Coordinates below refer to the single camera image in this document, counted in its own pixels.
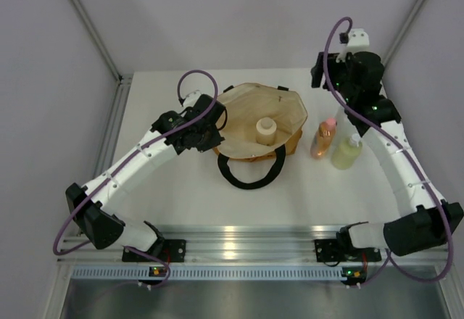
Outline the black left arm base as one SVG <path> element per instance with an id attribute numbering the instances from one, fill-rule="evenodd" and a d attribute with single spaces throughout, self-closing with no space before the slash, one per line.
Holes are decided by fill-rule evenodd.
<path id="1" fill-rule="evenodd" d="M 156 257 L 166 262 L 184 262 L 186 254 L 186 240 L 184 239 L 165 239 L 163 242 L 157 242 L 151 247 L 146 254 Z M 141 256 L 132 251 L 124 249 L 122 255 L 123 262 L 151 262 L 145 256 Z"/>

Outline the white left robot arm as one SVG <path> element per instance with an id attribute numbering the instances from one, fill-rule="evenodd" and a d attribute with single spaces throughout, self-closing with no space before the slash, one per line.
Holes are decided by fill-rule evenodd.
<path id="1" fill-rule="evenodd" d="M 182 112 L 161 114 L 144 137 L 110 169 L 84 186 L 65 192 L 73 220 L 96 249 L 113 244 L 138 249 L 147 260 L 159 259 L 164 244 L 150 223 L 128 217 L 129 193 L 158 167 L 183 151 L 205 152 L 222 141 L 217 121 L 225 106 L 201 94 Z"/>

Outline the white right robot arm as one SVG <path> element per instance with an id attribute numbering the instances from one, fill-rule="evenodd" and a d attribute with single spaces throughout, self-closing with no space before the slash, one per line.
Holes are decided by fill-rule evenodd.
<path id="1" fill-rule="evenodd" d="M 388 249 L 405 256 L 444 244 L 463 219 L 460 203 L 449 203 L 427 178 L 405 135 L 393 101 L 381 94 L 384 66 L 369 51 L 320 52 L 311 69 L 311 86 L 330 91 L 341 105 L 343 121 L 374 153 L 393 193 L 399 217 L 356 223 L 340 230 L 339 254 L 354 259 L 364 248 Z"/>

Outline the green pump bottle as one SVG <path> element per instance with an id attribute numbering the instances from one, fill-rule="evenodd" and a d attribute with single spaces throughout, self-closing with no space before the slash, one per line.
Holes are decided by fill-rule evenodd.
<path id="1" fill-rule="evenodd" d="M 355 133 L 344 138 L 331 157 L 331 164 L 339 170 L 347 170 L 353 166 L 363 149 L 363 143 L 359 134 Z"/>

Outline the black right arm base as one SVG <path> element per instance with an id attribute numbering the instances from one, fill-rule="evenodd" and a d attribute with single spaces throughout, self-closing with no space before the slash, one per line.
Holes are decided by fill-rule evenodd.
<path id="1" fill-rule="evenodd" d="M 341 262 L 347 261 L 344 245 L 337 239 L 314 240 L 317 262 L 329 267 L 336 267 Z"/>

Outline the orange bottle pink cap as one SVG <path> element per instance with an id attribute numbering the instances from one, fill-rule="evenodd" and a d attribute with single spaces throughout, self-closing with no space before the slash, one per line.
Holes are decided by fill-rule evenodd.
<path id="1" fill-rule="evenodd" d="M 312 158 L 320 159 L 325 156 L 336 135 L 336 126 L 337 121 L 333 117 L 320 123 L 310 147 L 310 155 Z"/>

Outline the tan canvas tote bag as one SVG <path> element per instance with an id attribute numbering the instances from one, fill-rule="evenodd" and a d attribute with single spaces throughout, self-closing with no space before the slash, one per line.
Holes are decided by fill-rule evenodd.
<path id="1" fill-rule="evenodd" d="M 242 190 L 269 185 L 280 175 L 286 158 L 295 153 L 302 137 L 307 110 L 300 95 L 282 86 L 242 83 L 224 90 L 217 100 L 227 111 L 225 127 L 220 130 L 224 140 L 213 149 L 221 175 Z M 256 123 L 263 117 L 270 117 L 277 124 L 275 143 L 271 146 L 256 141 Z M 239 180 L 228 165 L 231 160 L 259 162 L 271 159 L 275 162 L 268 173 L 249 183 Z"/>

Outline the white bottle black cap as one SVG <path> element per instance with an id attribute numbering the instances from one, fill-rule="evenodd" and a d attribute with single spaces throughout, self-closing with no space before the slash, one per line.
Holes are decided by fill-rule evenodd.
<path id="1" fill-rule="evenodd" d="M 340 141 L 342 141 L 348 135 L 349 121 L 345 114 L 345 108 L 340 106 L 337 109 L 335 119 L 336 119 L 336 135 L 333 138 L 333 143 L 337 145 Z"/>

